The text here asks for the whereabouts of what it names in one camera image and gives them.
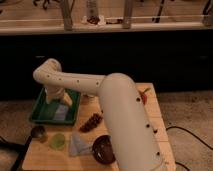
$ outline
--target dark background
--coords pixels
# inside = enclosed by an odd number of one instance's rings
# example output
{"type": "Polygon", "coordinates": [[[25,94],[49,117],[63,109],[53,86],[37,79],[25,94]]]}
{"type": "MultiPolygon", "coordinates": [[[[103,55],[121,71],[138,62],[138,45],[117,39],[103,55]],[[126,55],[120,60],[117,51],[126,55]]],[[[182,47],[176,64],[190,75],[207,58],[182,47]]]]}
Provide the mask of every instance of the dark background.
{"type": "Polygon", "coordinates": [[[64,72],[122,72],[157,92],[213,89],[213,31],[0,36],[0,100],[36,98],[33,70],[56,58],[64,72]]]}

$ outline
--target brown bowl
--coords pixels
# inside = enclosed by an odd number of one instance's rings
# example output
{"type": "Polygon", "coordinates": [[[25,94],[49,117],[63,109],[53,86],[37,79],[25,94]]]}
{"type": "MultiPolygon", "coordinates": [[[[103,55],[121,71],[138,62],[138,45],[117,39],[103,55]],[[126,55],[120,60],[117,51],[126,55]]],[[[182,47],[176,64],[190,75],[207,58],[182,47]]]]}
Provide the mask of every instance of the brown bowl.
{"type": "Polygon", "coordinates": [[[115,161],[109,135],[98,137],[92,146],[93,156],[101,164],[108,165],[115,161]]]}

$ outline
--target pine cone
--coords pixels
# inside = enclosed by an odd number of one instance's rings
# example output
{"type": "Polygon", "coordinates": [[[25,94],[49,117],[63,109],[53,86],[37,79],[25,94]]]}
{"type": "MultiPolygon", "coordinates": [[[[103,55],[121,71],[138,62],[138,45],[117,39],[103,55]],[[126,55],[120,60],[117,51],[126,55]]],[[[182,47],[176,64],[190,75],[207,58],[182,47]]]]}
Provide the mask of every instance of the pine cone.
{"type": "Polygon", "coordinates": [[[98,113],[94,113],[87,122],[85,122],[81,127],[81,132],[89,132],[92,129],[96,128],[102,121],[102,116],[98,113]]]}

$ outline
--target small object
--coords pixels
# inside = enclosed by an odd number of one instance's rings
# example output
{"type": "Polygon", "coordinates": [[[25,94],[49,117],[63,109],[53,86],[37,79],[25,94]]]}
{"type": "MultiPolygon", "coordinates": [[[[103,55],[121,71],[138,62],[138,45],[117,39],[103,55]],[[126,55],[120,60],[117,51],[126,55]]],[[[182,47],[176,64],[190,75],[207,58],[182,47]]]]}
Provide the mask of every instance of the small object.
{"type": "Polygon", "coordinates": [[[67,105],[69,107],[71,107],[73,104],[72,98],[69,96],[67,92],[64,93],[63,97],[60,100],[62,104],[67,105]]]}
{"type": "Polygon", "coordinates": [[[71,135],[69,150],[71,156],[92,154],[92,146],[75,131],[71,135]]]}
{"type": "Polygon", "coordinates": [[[87,22],[91,24],[98,24],[100,21],[98,14],[97,0],[87,0],[87,22]]]}
{"type": "Polygon", "coordinates": [[[101,164],[107,165],[115,161],[109,135],[98,137],[93,143],[92,151],[95,160],[101,164]]]}
{"type": "Polygon", "coordinates": [[[55,116],[53,120],[64,121],[66,119],[67,113],[69,111],[69,107],[66,105],[59,105],[58,109],[55,112],[55,116]]]}
{"type": "Polygon", "coordinates": [[[139,94],[141,96],[142,102],[145,105],[147,103],[147,95],[146,92],[149,91],[151,88],[146,88],[144,91],[139,90],[139,94]]]}
{"type": "Polygon", "coordinates": [[[31,130],[31,137],[34,140],[38,140],[39,142],[43,143],[47,140],[47,134],[45,131],[44,126],[39,125],[39,126],[35,126],[32,130],[31,130]]]}
{"type": "Polygon", "coordinates": [[[81,132],[89,132],[92,129],[96,128],[102,121],[102,116],[99,115],[98,113],[94,113],[89,120],[84,123],[81,127],[80,127],[80,131],[81,132]]]}
{"type": "MultiPolygon", "coordinates": [[[[38,6],[37,1],[40,1],[40,0],[33,0],[33,4],[35,6],[38,6]]],[[[43,7],[44,10],[47,10],[48,4],[50,4],[50,0],[44,0],[43,1],[42,7],[43,7]]]]}
{"type": "Polygon", "coordinates": [[[50,147],[54,150],[63,150],[65,147],[65,136],[61,133],[55,134],[50,140],[50,147]]]}

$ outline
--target black object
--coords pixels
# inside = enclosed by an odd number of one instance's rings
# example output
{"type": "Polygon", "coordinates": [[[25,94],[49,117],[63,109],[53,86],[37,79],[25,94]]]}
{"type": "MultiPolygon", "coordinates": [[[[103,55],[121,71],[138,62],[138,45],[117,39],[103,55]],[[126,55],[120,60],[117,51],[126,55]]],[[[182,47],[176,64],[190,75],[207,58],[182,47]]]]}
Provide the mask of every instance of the black object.
{"type": "Polygon", "coordinates": [[[30,142],[32,141],[32,138],[42,138],[44,134],[45,128],[43,126],[35,126],[31,130],[31,134],[27,138],[27,141],[25,142],[24,145],[6,141],[3,137],[0,136],[0,148],[13,150],[18,153],[18,157],[10,169],[11,171],[16,171],[20,166],[20,163],[22,162],[22,160],[26,155],[27,149],[30,145],[30,142]]]}
{"type": "Polygon", "coordinates": [[[184,165],[183,163],[180,163],[180,162],[177,162],[177,161],[175,161],[175,164],[177,164],[177,165],[179,165],[179,166],[182,166],[184,169],[186,169],[187,171],[190,171],[190,169],[186,166],[186,165],[184,165]]]}
{"type": "Polygon", "coordinates": [[[32,137],[29,136],[26,143],[23,145],[23,149],[19,152],[19,155],[15,161],[15,163],[13,164],[13,166],[11,167],[11,171],[16,171],[18,169],[18,167],[20,166],[20,163],[22,162],[22,160],[24,159],[25,157],[25,154],[27,152],[27,149],[30,145],[30,142],[32,140],[32,137]]]}
{"type": "MultiPolygon", "coordinates": [[[[33,0],[33,4],[35,6],[38,6],[37,1],[40,1],[40,0],[33,0]]],[[[44,0],[43,1],[42,7],[43,7],[44,10],[47,10],[48,4],[50,4],[50,0],[44,0]]]]}
{"type": "Polygon", "coordinates": [[[189,131],[186,128],[183,128],[183,127],[180,127],[180,126],[170,126],[170,127],[166,128],[166,131],[168,131],[170,129],[180,129],[180,130],[183,130],[185,132],[188,132],[193,137],[195,137],[197,140],[199,140],[203,145],[205,145],[207,148],[209,148],[210,150],[213,150],[213,147],[211,147],[209,144],[207,144],[206,142],[204,142],[200,137],[198,137],[197,135],[195,135],[193,132],[189,131]]]}
{"type": "Polygon", "coordinates": [[[101,164],[107,165],[115,161],[109,135],[98,137],[93,143],[92,151],[95,160],[101,164]]]}

